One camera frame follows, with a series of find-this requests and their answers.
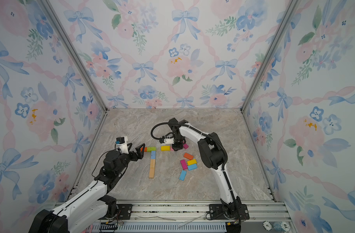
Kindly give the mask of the green block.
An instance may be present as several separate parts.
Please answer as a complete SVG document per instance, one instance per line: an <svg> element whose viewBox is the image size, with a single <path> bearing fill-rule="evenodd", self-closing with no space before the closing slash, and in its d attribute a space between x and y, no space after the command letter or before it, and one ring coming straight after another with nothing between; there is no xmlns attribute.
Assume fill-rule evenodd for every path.
<svg viewBox="0 0 355 233"><path fill-rule="evenodd" d="M144 149L144 151L147 151L147 152L156 151L156 147L147 147Z"/></svg>

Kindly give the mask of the light blue block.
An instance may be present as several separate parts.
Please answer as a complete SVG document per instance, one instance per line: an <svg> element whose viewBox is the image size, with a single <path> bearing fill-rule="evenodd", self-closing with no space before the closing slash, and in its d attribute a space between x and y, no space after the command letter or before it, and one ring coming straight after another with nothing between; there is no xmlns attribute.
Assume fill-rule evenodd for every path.
<svg viewBox="0 0 355 233"><path fill-rule="evenodd" d="M151 160L155 160L156 159L156 151L151 151Z"/></svg>

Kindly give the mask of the tan block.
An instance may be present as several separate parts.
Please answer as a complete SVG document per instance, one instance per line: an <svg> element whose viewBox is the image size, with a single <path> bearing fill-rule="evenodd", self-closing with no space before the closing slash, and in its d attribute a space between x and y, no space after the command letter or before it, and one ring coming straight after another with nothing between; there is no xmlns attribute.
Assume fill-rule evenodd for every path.
<svg viewBox="0 0 355 233"><path fill-rule="evenodd" d="M153 179L154 177L155 177L155 168L150 168L149 179Z"/></svg>
<svg viewBox="0 0 355 233"><path fill-rule="evenodd" d="M155 159L151 159L150 160L150 168L151 169L155 169L155 165L156 165L156 160Z"/></svg>

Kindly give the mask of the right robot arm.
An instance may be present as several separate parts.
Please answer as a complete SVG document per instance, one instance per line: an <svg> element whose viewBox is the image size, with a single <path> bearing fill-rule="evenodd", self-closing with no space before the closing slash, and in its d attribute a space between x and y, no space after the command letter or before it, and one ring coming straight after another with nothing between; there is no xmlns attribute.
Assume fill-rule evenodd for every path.
<svg viewBox="0 0 355 233"><path fill-rule="evenodd" d="M174 149L183 148L186 139L196 143L201 160L209 168L219 187L220 200L223 211L228 219L240 219L241 200L233 189L227 172L228 154L216 133L206 133L193 127L189 122L177 121L175 118L168 121L174 139Z"/></svg>

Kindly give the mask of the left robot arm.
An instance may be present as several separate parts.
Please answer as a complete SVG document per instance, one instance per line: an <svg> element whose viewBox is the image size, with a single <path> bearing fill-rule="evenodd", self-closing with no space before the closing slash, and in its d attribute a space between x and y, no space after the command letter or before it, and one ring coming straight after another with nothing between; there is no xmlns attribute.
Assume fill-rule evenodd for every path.
<svg viewBox="0 0 355 233"><path fill-rule="evenodd" d="M131 161L143 158L145 144L131 151L132 144L120 144L106 152L99 174L81 192L51 211L43 209L33 220L31 233L81 233L95 221L113 218L119 211L109 196Z"/></svg>

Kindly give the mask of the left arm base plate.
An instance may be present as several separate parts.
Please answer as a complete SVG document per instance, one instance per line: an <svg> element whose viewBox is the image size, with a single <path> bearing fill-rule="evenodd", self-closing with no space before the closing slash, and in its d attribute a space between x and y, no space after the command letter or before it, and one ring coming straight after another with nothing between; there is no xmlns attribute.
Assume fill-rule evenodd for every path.
<svg viewBox="0 0 355 233"><path fill-rule="evenodd" d="M132 204L111 204L108 206L106 219L130 220Z"/></svg>

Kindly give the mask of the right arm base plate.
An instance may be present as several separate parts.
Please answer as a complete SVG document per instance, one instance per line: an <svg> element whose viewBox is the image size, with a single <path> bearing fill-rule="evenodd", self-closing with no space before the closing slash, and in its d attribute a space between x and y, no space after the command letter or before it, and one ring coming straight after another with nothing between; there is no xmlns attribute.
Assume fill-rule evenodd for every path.
<svg viewBox="0 0 355 233"><path fill-rule="evenodd" d="M223 204L209 204L209 217L210 220L249 220L249 211L245 204L236 206L235 204L227 206Z"/></svg>

